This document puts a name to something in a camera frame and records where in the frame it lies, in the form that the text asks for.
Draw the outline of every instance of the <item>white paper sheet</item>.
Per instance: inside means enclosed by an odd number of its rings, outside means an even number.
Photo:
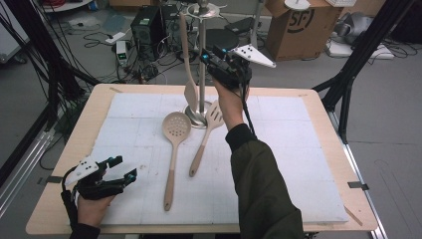
[[[109,169],[105,180],[121,178],[134,168],[138,177],[112,202],[103,224],[238,223],[224,125],[211,132],[194,177],[189,168],[205,130],[193,128],[179,145],[173,204],[170,211],[163,209],[172,148],[161,124],[186,105],[180,95],[115,95],[92,156],[103,161],[122,155],[123,163]],[[304,222],[347,221],[303,100],[250,96],[248,107],[257,136],[272,148]]]

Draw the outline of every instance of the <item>person's left hand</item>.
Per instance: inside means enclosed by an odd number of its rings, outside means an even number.
[[[78,223],[89,226],[100,227],[114,196],[105,197],[99,200],[87,200],[81,195],[78,197]]]

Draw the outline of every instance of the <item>white device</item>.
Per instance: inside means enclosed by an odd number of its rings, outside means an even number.
[[[258,51],[252,44],[233,49],[236,55],[250,62],[257,63],[266,67],[275,68],[276,63],[268,59],[264,54]]]
[[[66,178],[65,185],[68,186],[69,184],[76,182],[97,170],[99,170],[99,167],[97,166],[95,160],[88,156],[81,160],[77,168],[69,174],[68,178]]]
[[[127,52],[126,52],[126,41],[117,41],[115,43],[115,55],[117,56],[118,63],[126,67],[127,66]]]
[[[356,3],[356,0],[325,0],[333,7],[352,7]]]

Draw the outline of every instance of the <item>person's right hand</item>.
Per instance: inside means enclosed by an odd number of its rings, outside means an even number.
[[[215,79],[213,79],[213,83],[218,93],[218,102],[223,113],[223,120],[226,123],[227,130],[230,131],[236,125],[244,122],[243,105],[239,91],[231,92]]]

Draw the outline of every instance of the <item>wooden table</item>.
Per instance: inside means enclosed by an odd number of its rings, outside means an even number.
[[[95,140],[106,118],[108,108],[116,93],[180,94],[179,86],[98,85],[93,90],[81,117],[66,145],[53,176],[62,177],[67,170],[91,154]],[[217,95],[214,88],[207,87],[206,95]],[[307,232],[321,231],[373,231],[377,228],[375,216],[360,188],[349,188],[348,182],[358,181],[341,142],[313,90],[253,88],[251,96],[276,96],[302,98],[314,124],[319,143],[337,185],[345,210],[349,215],[346,223],[304,224]],[[59,183],[48,183],[27,224],[29,234],[70,234],[69,219],[63,205]],[[102,233],[223,233],[239,232],[233,224],[210,225],[132,225],[104,226]]]

